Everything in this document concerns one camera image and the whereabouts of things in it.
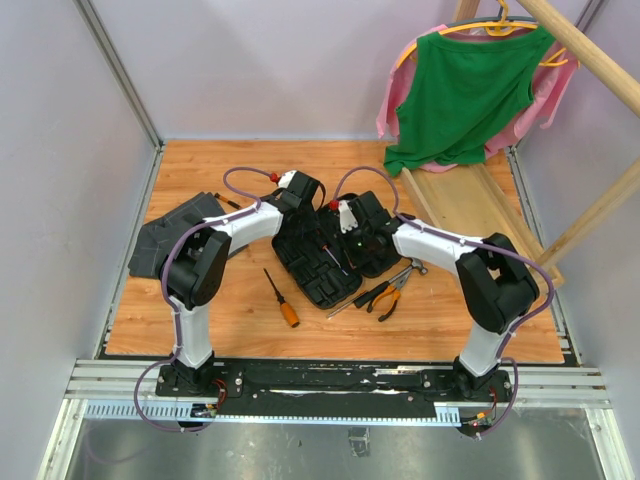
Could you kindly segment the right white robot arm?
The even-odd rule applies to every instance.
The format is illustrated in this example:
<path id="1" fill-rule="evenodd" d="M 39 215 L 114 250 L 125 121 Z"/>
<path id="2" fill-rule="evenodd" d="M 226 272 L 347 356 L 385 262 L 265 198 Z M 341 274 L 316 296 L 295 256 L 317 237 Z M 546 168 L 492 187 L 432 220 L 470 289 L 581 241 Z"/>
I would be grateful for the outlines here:
<path id="1" fill-rule="evenodd" d="M 415 217 L 390 214 L 368 191 L 329 202 L 349 265 L 376 277 L 400 258 L 455 275 L 473 320 L 467 343 L 453 362 L 453 388 L 466 400 L 486 392 L 509 329 L 540 295 L 525 259 L 508 237 L 464 237 Z"/>

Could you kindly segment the orange-handled screwdriver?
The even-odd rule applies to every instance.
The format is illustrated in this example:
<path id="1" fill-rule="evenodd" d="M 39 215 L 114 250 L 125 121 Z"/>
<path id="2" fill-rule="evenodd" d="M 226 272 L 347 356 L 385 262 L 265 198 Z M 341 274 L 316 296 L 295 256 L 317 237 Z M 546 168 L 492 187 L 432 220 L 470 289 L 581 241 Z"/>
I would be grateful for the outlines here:
<path id="1" fill-rule="evenodd" d="M 291 328 L 297 328 L 300 325 L 300 320 L 299 317 L 297 315 L 297 313 L 295 312 L 295 310 L 293 309 L 293 307 L 286 301 L 286 299 L 284 298 L 284 296 L 282 295 L 282 293 L 280 292 L 280 290 L 276 287 L 271 275 L 269 274 L 268 270 L 266 268 L 263 269 L 272 289 L 274 290 L 274 294 L 276 296 L 276 299 L 279 303 L 279 309 L 281 312 L 282 317 L 284 318 L 284 320 L 286 321 L 286 323 L 291 327 Z"/>

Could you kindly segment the black plastic tool case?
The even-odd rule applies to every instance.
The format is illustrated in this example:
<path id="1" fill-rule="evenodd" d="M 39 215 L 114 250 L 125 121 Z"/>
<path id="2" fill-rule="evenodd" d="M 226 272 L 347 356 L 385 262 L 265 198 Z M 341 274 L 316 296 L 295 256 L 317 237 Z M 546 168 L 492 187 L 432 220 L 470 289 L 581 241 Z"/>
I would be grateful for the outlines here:
<path id="1" fill-rule="evenodd" d="M 339 198 L 350 208 L 356 227 L 343 232 L 339 213 L 324 206 L 302 207 L 285 215 L 272 248 L 306 298 L 329 309 L 356 293 L 366 278 L 376 278 L 396 265 L 391 233 L 399 221 L 377 196 L 367 191 Z"/>

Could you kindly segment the black-handled screwdriver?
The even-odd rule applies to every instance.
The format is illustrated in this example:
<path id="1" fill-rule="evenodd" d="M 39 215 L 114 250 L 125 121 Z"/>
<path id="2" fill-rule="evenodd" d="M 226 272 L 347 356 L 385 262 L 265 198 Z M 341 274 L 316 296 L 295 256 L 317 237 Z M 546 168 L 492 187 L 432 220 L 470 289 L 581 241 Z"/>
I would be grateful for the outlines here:
<path id="1" fill-rule="evenodd" d="M 336 252 L 329 244 L 323 245 L 322 250 L 329 256 L 343 275 L 349 276 L 351 274 L 350 267 L 339 252 Z"/>

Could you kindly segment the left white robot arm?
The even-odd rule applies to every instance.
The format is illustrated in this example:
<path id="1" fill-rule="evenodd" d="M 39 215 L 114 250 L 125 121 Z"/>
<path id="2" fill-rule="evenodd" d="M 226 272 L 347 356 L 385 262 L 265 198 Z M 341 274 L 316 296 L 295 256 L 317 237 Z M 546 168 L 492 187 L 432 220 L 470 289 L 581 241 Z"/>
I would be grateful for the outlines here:
<path id="1" fill-rule="evenodd" d="M 245 195 L 253 203 L 233 213 L 197 217 L 175 241 L 159 273 L 164 300 L 171 308 L 174 346 L 169 367 L 190 394 L 207 393 L 217 382 L 209 338 L 209 303 L 218 292 L 229 253 L 276 236 L 285 221 L 312 215 L 317 191 L 326 187 L 297 170 L 271 175 L 277 185 L 267 196 Z"/>

